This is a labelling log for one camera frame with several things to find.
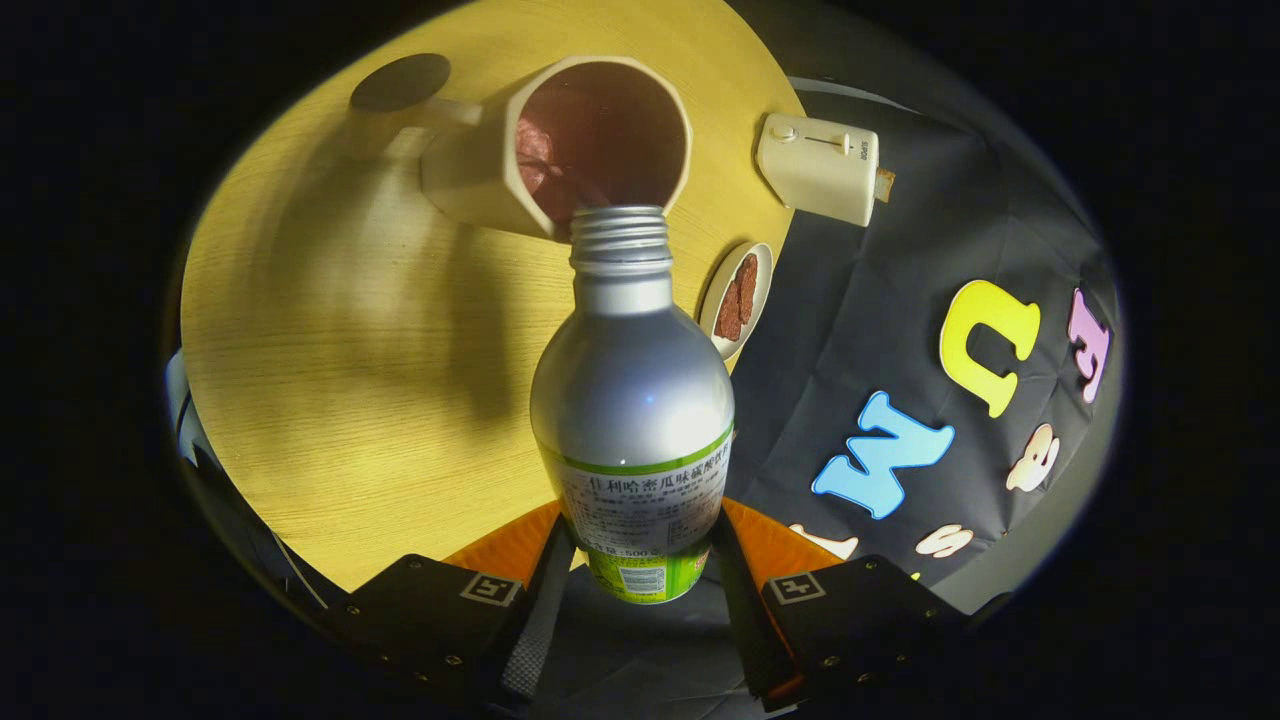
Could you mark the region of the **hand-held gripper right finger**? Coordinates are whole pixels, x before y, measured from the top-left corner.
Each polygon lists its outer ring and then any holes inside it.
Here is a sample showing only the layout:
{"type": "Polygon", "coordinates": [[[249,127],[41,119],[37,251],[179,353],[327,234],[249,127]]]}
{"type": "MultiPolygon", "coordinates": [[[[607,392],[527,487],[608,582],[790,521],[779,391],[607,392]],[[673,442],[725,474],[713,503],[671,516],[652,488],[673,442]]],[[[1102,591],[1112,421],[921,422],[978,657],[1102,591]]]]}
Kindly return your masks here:
{"type": "Polygon", "coordinates": [[[769,711],[910,676],[969,625],[888,559],[844,560],[731,498],[712,546],[748,689],[769,711]]]}

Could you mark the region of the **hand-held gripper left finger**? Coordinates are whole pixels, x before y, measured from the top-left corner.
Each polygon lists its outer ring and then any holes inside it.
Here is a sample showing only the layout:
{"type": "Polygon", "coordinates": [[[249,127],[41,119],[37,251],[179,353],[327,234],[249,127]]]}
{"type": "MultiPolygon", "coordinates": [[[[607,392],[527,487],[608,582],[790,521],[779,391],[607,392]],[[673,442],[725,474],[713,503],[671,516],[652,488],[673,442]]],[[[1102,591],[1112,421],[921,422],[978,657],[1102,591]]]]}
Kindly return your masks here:
{"type": "Polygon", "coordinates": [[[544,503],[447,559],[407,553],[320,616],[357,657],[452,708],[529,708],[576,544],[544,503]]]}

